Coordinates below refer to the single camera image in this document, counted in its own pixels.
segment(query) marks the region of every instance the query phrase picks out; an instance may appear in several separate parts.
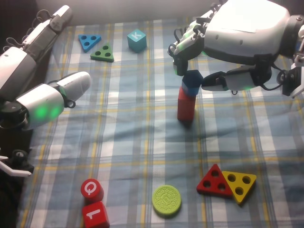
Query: blue triangle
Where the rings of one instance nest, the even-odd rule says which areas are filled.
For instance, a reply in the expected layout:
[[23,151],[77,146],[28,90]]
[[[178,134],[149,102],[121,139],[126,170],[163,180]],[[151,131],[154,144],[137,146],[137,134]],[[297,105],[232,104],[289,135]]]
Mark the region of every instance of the blue triangle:
[[95,46],[95,44],[101,40],[100,35],[80,34],[78,35],[78,38],[84,52],[88,52],[92,47]]

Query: red block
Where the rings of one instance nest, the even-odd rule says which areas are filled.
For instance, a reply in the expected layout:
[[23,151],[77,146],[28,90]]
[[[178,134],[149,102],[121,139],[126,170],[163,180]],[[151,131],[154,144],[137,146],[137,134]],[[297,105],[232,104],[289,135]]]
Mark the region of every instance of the red block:
[[96,202],[82,208],[86,228],[109,228],[110,223],[102,202]]
[[85,198],[85,204],[101,201],[104,197],[104,190],[96,179],[87,179],[81,185],[81,194]]
[[232,191],[217,164],[214,164],[196,187],[201,194],[232,197]]
[[177,105],[177,119],[180,121],[192,121],[194,118],[196,96],[187,96],[180,87]]

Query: red cube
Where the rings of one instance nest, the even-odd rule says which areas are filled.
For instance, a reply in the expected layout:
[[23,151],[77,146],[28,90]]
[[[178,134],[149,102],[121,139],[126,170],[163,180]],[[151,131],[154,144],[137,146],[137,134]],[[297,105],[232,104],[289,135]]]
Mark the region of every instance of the red cube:
[[86,228],[109,228],[110,223],[102,202],[96,202],[82,208]]
[[192,121],[194,118],[196,96],[187,96],[180,87],[177,105],[177,119],[179,121]]
[[99,202],[104,197],[104,190],[96,179],[87,179],[81,185],[81,194],[85,198],[85,204]]

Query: yellow triangle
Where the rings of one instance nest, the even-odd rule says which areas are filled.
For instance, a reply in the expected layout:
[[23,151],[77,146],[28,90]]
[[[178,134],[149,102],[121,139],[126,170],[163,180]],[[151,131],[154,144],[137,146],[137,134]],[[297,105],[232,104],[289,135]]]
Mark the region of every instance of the yellow triangle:
[[231,188],[237,204],[241,204],[256,182],[257,176],[254,174],[228,171],[223,171],[222,174]]

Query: plaid tablecloth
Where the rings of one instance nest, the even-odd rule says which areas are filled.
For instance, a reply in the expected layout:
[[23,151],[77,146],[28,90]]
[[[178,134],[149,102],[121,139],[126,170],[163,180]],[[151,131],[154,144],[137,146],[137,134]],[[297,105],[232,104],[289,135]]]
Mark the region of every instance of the plaid tablecloth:
[[[80,186],[96,178],[104,189],[111,228],[302,228],[304,227],[304,100],[260,87],[232,95],[200,91],[195,120],[177,120],[181,77],[167,48],[173,30],[192,19],[155,20],[67,28],[55,43],[47,81],[88,72],[90,89],[55,121],[35,130],[18,227],[83,226]],[[140,29],[147,49],[129,50],[127,35]],[[84,53],[78,34],[101,34]],[[90,53],[106,42],[113,63]],[[282,57],[277,65],[290,62]],[[200,55],[189,62],[203,76],[238,67]],[[276,85],[277,70],[266,84]],[[202,196],[196,186],[213,164],[222,171],[257,175],[242,207],[233,199]],[[181,193],[182,208],[158,217],[152,193],[163,184]]]

